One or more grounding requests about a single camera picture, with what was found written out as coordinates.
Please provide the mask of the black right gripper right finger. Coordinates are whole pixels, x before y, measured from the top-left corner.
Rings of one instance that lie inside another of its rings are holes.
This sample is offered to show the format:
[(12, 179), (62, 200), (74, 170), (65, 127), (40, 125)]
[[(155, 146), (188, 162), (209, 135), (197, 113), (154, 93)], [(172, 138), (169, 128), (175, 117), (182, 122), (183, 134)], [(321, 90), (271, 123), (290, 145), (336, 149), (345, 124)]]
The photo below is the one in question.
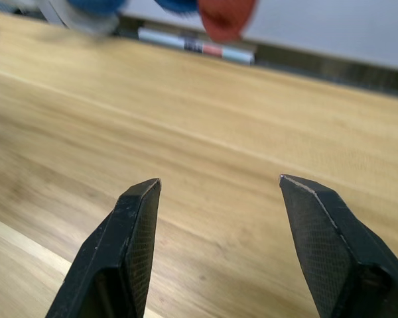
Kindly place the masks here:
[(295, 250), (320, 317), (398, 317), (398, 258), (318, 182), (279, 180)]

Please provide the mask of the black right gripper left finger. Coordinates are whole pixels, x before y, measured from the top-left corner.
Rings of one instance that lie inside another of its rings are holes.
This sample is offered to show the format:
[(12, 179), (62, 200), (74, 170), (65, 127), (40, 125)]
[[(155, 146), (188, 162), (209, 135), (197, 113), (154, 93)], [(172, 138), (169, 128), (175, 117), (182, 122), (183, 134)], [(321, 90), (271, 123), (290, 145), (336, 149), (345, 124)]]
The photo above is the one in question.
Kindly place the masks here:
[(143, 317), (151, 280), (161, 181), (121, 194), (80, 247), (47, 317)]

